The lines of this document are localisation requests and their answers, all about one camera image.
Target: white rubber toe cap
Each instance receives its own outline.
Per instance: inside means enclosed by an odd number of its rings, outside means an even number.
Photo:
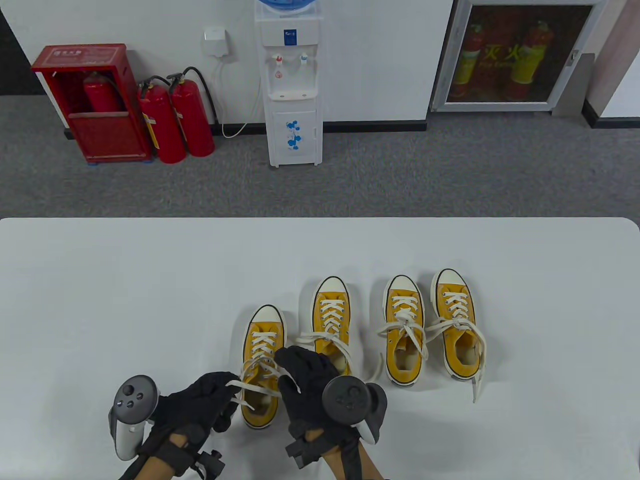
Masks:
[[[251,322],[277,322],[280,323],[280,313],[273,305],[264,305],[253,315]]]
[[[417,292],[418,288],[411,278],[404,275],[398,275],[393,279],[393,282],[389,285],[391,290],[407,290],[409,292]]]
[[[347,287],[344,285],[344,282],[337,276],[330,276],[324,282],[322,282],[322,285],[320,285],[320,288],[318,288],[318,291],[320,293],[325,293],[325,292],[346,293]]]
[[[441,271],[437,278],[439,284],[466,285],[460,274],[450,268]]]

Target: hand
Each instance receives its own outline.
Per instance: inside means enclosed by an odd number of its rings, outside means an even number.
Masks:
[[[151,457],[173,432],[199,426],[205,432],[204,439],[188,446],[196,454],[207,441],[211,429],[219,433],[227,431],[237,409],[237,403],[231,400],[240,391],[237,387],[227,387],[231,380],[238,380],[238,377],[228,372],[207,373],[186,390],[161,396],[150,418],[154,426],[139,453]]]
[[[336,446],[360,438],[355,428],[340,425],[324,411],[324,388],[339,376],[338,370],[326,355],[293,346],[278,350],[275,362],[291,375],[281,376],[278,386],[292,423],[302,420],[308,425],[308,435],[311,432],[312,436],[317,436],[319,433],[315,431],[324,431],[326,439]]]

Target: red fire extinguisher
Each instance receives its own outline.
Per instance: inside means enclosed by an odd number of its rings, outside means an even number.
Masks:
[[[170,88],[171,102],[182,126],[189,153],[194,157],[208,157],[216,150],[216,145],[213,141],[213,134],[198,84],[184,78],[190,70],[194,70],[200,76],[207,94],[211,95],[200,71],[194,67],[189,67],[181,74],[167,77],[172,81]]]
[[[464,97],[469,91],[469,84],[484,47],[484,38],[485,31],[482,25],[472,24],[469,26],[460,51],[456,73],[453,76],[450,97],[458,99]]]
[[[140,84],[138,100],[151,140],[163,163],[180,163],[187,157],[180,124],[171,105],[169,91],[164,86],[154,85],[153,80],[169,82],[162,77],[151,77]]]
[[[84,79],[83,88],[94,112],[105,113],[124,110],[122,98],[110,78],[93,72]]]
[[[546,22],[538,22],[527,34],[518,60],[513,64],[511,77],[505,91],[507,100],[522,102],[527,100],[531,85],[540,63],[545,59],[547,49],[554,39],[554,33]]]

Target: white table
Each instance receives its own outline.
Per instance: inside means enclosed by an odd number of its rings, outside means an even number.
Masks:
[[[474,405],[447,378],[439,342],[415,387],[382,378],[389,409],[369,449],[382,472],[638,479],[640,235],[617,219],[2,220],[0,479],[119,477],[107,411],[124,380],[146,373],[169,393],[237,369],[253,311],[279,306],[293,337],[331,274],[351,288],[371,358],[388,279],[406,273],[428,298],[443,267],[474,295],[484,392]],[[331,478],[297,471],[286,424],[282,410],[265,431],[236,415],[212,440],[223,478]]]

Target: yellow sneaker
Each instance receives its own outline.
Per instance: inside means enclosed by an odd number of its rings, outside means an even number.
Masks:
[[[387,375],[396,385],[410,387],[428,357],[422,295],[411,278],[398,275],[387,284],[383,302],[385,326],[378,334],[387,338]]]
[[[486,341],[476,325],[469,287],[458,272],[445,269],[433,277],[431,304],[439,323],[427,331],[434,336],[442,334],[447,372],[456,380],[472,380],[476,402],[486,362]]]
[[[330,276],[316,291],[311,306],[311,332],[302,333],[297,342],[313,344],[315,351],[328,356],[341,375],[351,375],[350,325],[351,304],[347,286],[337,276]]]
[[[229,385],[242,388],[239,403],[244,421],[251,428],[267,428],[278,413],[280,372],[273,356],[284,348],[286,338],[287,324],[272,305],[261,307],[247,326],[240,381]]]

